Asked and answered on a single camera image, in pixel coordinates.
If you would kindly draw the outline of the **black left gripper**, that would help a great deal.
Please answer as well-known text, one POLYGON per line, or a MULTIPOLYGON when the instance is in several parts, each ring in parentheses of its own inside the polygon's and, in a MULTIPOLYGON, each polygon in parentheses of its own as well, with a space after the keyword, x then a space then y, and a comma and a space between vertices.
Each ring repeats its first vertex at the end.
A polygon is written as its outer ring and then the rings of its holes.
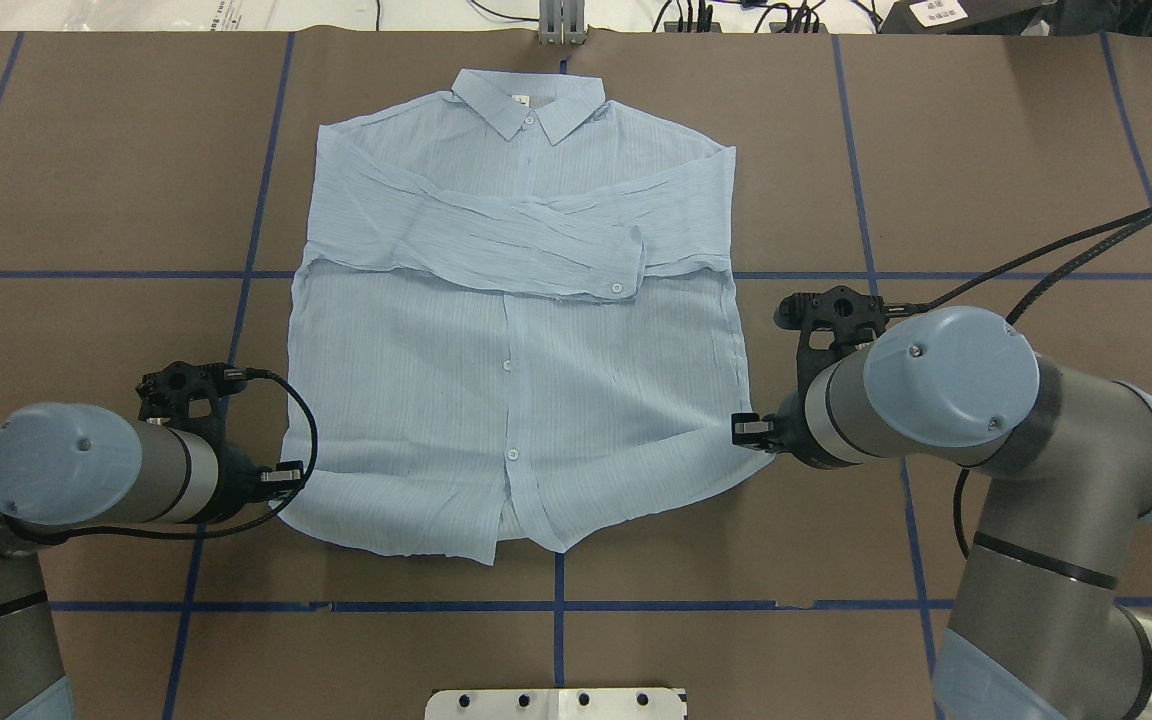
POLYGON ((275 467, 259 464, 236 445, 225 445, 221 473, 215 497, 212 497, 212 521, 233 518, 262 498, 291 498, 306 486, 305 461, 278 462, 275 467))

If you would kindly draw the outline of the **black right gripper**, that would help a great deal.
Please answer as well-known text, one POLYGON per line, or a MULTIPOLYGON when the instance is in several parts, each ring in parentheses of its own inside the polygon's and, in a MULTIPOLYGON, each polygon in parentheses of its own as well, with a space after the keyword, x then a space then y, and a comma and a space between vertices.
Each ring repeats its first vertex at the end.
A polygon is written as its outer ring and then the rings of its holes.
POLYGON ((814 438, 803 411, 799 389, 791 391, 776 414, 732 414, 732 445, 749 450, 776 450, 814 468, 814 438))

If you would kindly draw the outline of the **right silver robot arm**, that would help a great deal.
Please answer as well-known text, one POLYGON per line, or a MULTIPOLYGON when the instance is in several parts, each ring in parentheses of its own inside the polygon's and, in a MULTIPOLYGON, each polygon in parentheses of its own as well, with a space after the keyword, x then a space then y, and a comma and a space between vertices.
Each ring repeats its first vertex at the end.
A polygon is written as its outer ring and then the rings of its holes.
POLYGON ((933 697, 950 719, 1152 719, 1152 616, 1117 602, 1152 523, 1152 395, 1061 365, 1001 314, 878 332, 861 300, 786 300, 797 384, 733 444, 841 469, 925 455, 987 477, 933 697))

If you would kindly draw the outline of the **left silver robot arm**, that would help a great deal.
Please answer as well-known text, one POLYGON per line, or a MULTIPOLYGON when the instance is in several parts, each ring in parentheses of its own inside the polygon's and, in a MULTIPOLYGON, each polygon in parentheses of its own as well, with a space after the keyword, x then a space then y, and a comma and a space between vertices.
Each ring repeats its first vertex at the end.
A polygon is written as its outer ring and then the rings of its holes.
POLYGON ((71 719, 70 679, 38 556, 67 541, 200 541, 279 509, 306 462, 255 464, 214 418, 128 420, 84 404, 33 404, 0 424, 0 719, 71 719))

